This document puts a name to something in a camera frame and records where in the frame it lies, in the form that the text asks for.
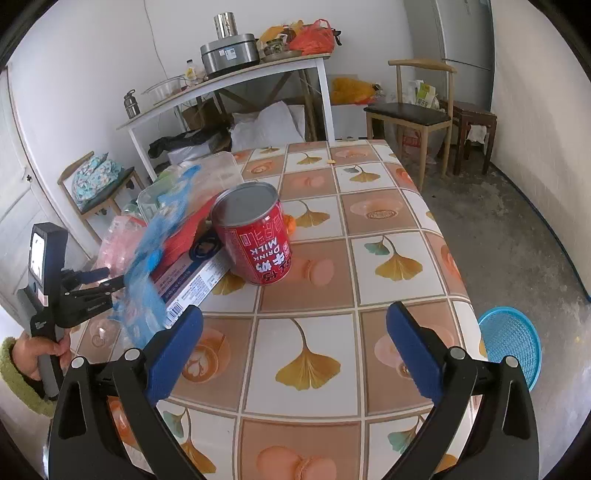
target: blue basket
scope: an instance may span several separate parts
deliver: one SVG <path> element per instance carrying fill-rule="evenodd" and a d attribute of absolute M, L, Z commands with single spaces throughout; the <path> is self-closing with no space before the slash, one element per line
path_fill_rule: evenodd
<path fill-rule="evenodd" d="M 542 347 L 535 327 L 519 310 L 495 307 L 478 319 L 488 359 L 499 363 L 507 355 L 519 360 L 530 391 L 540 376 Z"/>

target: can lid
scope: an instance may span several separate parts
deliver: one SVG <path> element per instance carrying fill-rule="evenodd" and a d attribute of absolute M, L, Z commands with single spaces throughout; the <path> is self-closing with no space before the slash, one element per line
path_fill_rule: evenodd
<path fill-rule="evenodd" d="M 247 225 L 275 206 L 277 190 L 263 181 L 249 181 L 222 193 L 212 207 L 212 222 L 225 227 Z"/>

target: wooden chair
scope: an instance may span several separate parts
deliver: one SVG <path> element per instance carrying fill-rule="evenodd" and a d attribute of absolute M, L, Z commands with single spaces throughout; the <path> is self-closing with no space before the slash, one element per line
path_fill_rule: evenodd
<path fill-rule="evenodd" d="M 390 60 L 390 66 L 396 66 L 396 99 L 394 103 L 376 103 L 365 108 L 367 117 L 368 138 L 374 137 L 372 130 L 372 119 L 392 122 L 397 126 L 398 156 L 402 159 L 402 127 L 410 127 L 418 130 L 421 134 L 421 166 L 418 179 L 419 191 L 423 188 L 425 178 L 425 166 L 427 164 L 427 141 L 429 132 L 447 128 L 445 137 L 445 151 L 443 154 L 443 165 L 441 166 L 441 177 L 447 171 L 447 159 L 449 158 L 449 145 L 452 140 L 452 112 L 453 112 L 453 74 L 457 73 L 454 67 L 435 60 L 414 59 L 414 60 Z M 411 105 L 402 102 L 402 77 L 400 67 L 417 67 L 426 70 L 440 70 L 448 73 L 447 92 L 447 113 L 419 105 Z"/>
<path fill-rule="evenodd" d="M 64 185 L 64 182 L 72 175 L 74 175 L 74 173 L 76 172 L 76 170 L 78 170 L 80 165 L 82 165 L 86 160 L 92 158 L 94 154 L 94 152 L 87 153 L 80 160 L 76 160 L 72 165 L 69 165 L 60 175 L 60 178 L 57 179 L 57 184 L 66 194 L 66 197 L 70 202 L 70 205 L 72 205 L 72 208 L 74 209 L 74 211 L 76 211 L 78 217 L 80 218 L 80 220 L 82 220 L 82 223 L 84 223 L 86 229 L 93 236 L 93 238 L 100 244 L 102 240 L 88 222 L 88 218 L 91 215 L 94 215 L 99 210 L 108 207 L 111 207 L 116 215 L 121 215 L 121 209 L 115 202 L 116 195 L 119 193 L 121 189 L 125 187 L 127 182 L 129 182 L 132 179 L 137 184 L 140 191 L 144 189 L 144 184 L 139 179 L 139 175 L 136 173 L 133 167 L 127 168 L 119 174 L 119 177 L 116 181 L 106 186 L 103 190 L 99 192 L 99 194 L 95 198 L 86 202 L 86 204 L 81 209 L 78 208 L 78 205 L 72 198 L 72 194 L 68 191 L 66 185 Z"/>

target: barcode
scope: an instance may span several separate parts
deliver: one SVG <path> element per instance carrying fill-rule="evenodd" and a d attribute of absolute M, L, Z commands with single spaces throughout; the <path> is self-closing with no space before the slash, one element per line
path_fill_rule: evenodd
<path fill-rule="evenodd" d="M 182 312 L 183 308 L 176 301 L 168 308 L 168 319 L 173 322 Z"/>

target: power cord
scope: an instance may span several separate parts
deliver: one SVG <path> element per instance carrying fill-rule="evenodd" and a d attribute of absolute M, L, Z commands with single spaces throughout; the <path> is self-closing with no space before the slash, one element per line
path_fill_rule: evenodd
<path fill-rule="evenodd" d="M 144 0 L 144 10 L 146 12 L 146 17 L 148 18 L 148 24 L 150 25 L 150 31 L 152 32 L 152 43 L 154 44 L 154 51 L 156 52 L 156 57 L 160 62 L 160 66 L 162 67 L 162 71 L 164 72 L 164 76 L 168 78 L 168 74 L 164 69 L 164 65 L 162 64 L 162 60 L 160 60 L 160 55 L 158 54 L 158 49 L 156 48 L 156 39 L 154 38 L 154 29 L 152 28 L 152 22 L 150 21 L 150 15 L 148 14 L 148 7 L 146 7 L 146 0 Z"/>

